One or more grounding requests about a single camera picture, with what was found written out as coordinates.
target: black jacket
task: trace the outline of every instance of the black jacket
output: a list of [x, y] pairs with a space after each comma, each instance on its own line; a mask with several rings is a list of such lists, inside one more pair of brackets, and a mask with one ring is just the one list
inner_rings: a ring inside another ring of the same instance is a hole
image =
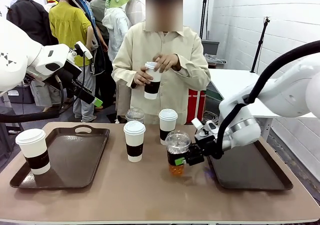
[[16, 1], [8, 9], [6, 19], [43, 46], [58, 44], [58, 40], [51, 33], [49, 14], [42, 5], [35, 1]]
[[92, 51], [93, 67], [91, 68], [91, 71], [94, 76], [102, 74], [106, 70], [105, 55], [104, 55], [104, 51], [103, 51], [103, 48], [101, 46], [101, 43], [100, 43], [100, 40], [98, 37], [97, 29], [96, 29], [93, 21], [91, 20], [90, 14], [88, 14], [86, 12], [85, 8], [83, 7], [82, 3], [79, 0], [69, 0], [69, 4], [71, 6], [76, 7], [76, 8], [82, 9], [85, 12], [85, 16], [91, 22], [91, 25], [93, 27], [94, 36], [95, 36], [96, 41], [98, 43], [98, 48], [96, 50]]

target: white cup lid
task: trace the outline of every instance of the white cup lid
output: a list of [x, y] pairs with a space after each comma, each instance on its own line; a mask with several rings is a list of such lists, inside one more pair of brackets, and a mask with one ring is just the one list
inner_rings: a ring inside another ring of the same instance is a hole
[[148, 68], [148, 69], [155, 69], [155, 67], [157, 66], [157, 63], [156, 62], [153, 62], [153, 61], [147, 61], [145, 63], [145, 66]]
[[16, 136], [15, 142], [18, 145], [31, 144], [38, 140], [41, 140], [45, 136], [45, 131], [43, 131], [42, 129], [33, 128], [21, 132], [18, 136]]
[[175, 110], [173, 109], [163, 109], [159, 113], [159, 118], [164, 120], [164, 121], [174, 121], [178, 118], [178, 114]]
[[129, 121], [124, 125], [123, 131], [126, 134], [138, 136], [146, 131], [146, 126], [139, 121]]

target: floor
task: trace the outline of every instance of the floor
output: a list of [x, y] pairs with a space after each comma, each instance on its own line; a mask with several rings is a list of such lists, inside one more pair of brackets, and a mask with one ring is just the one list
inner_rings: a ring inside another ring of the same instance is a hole
[[[207, 99], [206, 108], [210, 108], [211, 112], [218, 113], [219, 104], [211, 99]], [[4, 104], [0, 101], [0, 107], [3, 107]], [[36, 107], [34, 104], [17, 104], [12, 103], [12, 108], [16, 114], [29, 114], [29, 113], [38, 113], [42, 111], [42, 108]], [[115, 106], [112, 105], [106, 108], [103, 111], [98, 112], [97, 119], [95, 123], [110, 123], [110, 120], [107, 118], [107, 115], [113, 114], [115, 112]], [[69, 109], [59, 118], [50, 119], [45, 121], [33, 121], [23, 123], [22, 126], [25, 130], [32, 128], [42, 128], [48, 122], [79, 122], [73, 116], [72, 109]], [[294, 154], [287, 148], [287, 146], [278, 138], [278, 136], [271, 131], [267, 139], [267, 142], [273, 147], [273, 149], [281, 156], [283, 161], [291, 168], [294, 174], [300, 179], [303, 185], [308, 189], [310, 194], [318, 201], [320, 204], [320, 182], [317, 181], [309, 171], [304, 167], [304, 165], [299, 162]], [[0, 172], [6, 167], [6, 165], [20, 152], [19, 146], [14, 146], [11, 156], [9, 159], [0, 158]], [[14, 225], [15, 223], [1, 222], [0, 225]], [[320, 222], [310, 223], [313, 225], [320, 225]]]

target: brown tray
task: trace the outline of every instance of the brown tray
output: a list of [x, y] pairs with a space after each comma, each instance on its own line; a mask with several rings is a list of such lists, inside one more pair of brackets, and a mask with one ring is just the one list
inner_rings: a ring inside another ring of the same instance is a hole
[[45, 139], [51, 168], [34, 175], [25, 163], [10, 181], [20, 189], [79, 189], [93, 182], [110, 130], [89, 125], [59, 127]]
[[259, 141], [228, 150], [219, 160], [209, 157], [208, 161], [226, 189], [283, 191], [294, 187]]

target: white paper cup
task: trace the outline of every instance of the white paper cup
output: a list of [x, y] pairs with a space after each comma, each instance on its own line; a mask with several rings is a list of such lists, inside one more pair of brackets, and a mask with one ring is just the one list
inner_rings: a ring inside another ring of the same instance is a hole
[[162, 73], [160, 73], [159, 70], [154, 71], [156, 65], [157, 63], [152, 61], [148, 61], [145, 64], [145, 66], [148, 68], [146, 73], [153, 77], [153, 80], [150, 81], [150, 84], [145, 84], [144, 87], [144, 97], [150, 100], [157, 99], [161, 82]]
[[49, 154], [46, 144], [46, 133], [42, 129], [29, 129], [15, 138], [34, 175], [41, 175], [50, 169]]
[[178, 114], [173, 109], [163, 109], [159, 113], [160, 119], [160, 142], [166, 145], [165, 140], [167, 135], [176, 129]]
[[146, 127], [139, 121], [129, 121], [124, 125], [123, 131], [128, 160], [137, 163], [142, 159]]

